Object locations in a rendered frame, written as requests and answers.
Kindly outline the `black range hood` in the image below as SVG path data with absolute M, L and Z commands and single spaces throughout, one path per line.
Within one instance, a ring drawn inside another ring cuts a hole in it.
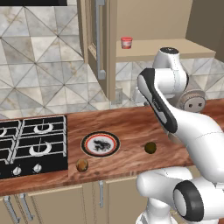
M 67 0 L 0 0 L 0 6 L 67 6 Z

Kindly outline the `red rimmed patterned plate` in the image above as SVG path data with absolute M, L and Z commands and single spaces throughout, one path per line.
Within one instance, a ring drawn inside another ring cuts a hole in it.
M 80 147 L 90 157 L 106 158 L 119 151 L 119 138 L 107 131 L 95 131 L 83 137 Z

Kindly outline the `black gas hob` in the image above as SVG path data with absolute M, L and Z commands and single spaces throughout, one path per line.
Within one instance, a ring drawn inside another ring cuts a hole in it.
M 36 164 L 41 172 L 33 170 Z M 17 176 L 16 167 L 22 169 Z M 65 115 L 0 121 L 0 179 L 67 169 Z

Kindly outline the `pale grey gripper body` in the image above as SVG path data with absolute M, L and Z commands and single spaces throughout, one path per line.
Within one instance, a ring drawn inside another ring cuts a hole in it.
M 178 139 L 178 137 L 175 136 L 173 133 L 169 132 L 168 137 L 174 144 L 182 144 L 182 142 Z

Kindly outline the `grey wall outlet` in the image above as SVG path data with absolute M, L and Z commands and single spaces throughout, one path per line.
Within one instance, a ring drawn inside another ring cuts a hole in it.
M 121 88 L 117 88 L 115 90 L 115 103 L 121 104 L 123 102 L 123 90 Z

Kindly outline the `brown round bread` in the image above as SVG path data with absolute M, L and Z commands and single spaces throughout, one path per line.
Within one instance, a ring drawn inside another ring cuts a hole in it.
M 88 161 L 86 159 L 78 159 L 76 168 L 79 172 L 85 172 L 88 169 Z

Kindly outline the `beige cabinet door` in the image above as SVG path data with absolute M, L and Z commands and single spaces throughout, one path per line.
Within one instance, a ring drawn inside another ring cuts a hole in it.
M 117 0 L 77 0 L 80 49 L 107 98 L 116 98 Z

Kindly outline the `dark green avocado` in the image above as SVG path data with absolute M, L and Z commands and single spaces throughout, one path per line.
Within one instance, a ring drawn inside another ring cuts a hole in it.
M 149 153 L 149 154 L 153 154 L 156 150 L 157 150 L 157 146 L 155 143 L 153 142 L 148 142 L 145 146 L 144 146 L 144 150 Z

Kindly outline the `beige wall cabinet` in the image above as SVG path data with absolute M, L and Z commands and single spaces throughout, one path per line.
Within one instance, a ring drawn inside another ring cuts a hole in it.
M 212 58 L 215 51 L 186 37 L 193 0 L 118 0 L 116 61 L 153 60 L 163 46 L 179 50 L 181 59 Z M 132 37 L 122 49 L 121 37 Z

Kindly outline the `beige base cupboard door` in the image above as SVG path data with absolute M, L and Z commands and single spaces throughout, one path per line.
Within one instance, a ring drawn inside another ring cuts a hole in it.
M 18 196 L 10 195 L 10 203 L 12 204 L 17 217 L 20 218 L 20 222 L 18 224 L 29 224 L 28 218 L 19 202 Z M 4 196 L 0 197 L 0 224 L 15 224 L 4 203 Z
M 134 176 L 106 181 L 107 224 L 136 224 L 147 204 L 137 191 L 136 180 Z
M 30 192 L 39 224 L 106 224 L 98 182 Z

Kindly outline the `red jam jar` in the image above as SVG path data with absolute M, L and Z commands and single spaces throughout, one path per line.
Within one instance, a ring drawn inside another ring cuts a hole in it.
M 122 49 L 130 49 L 132 46 L 132 37 L 121 37 Z

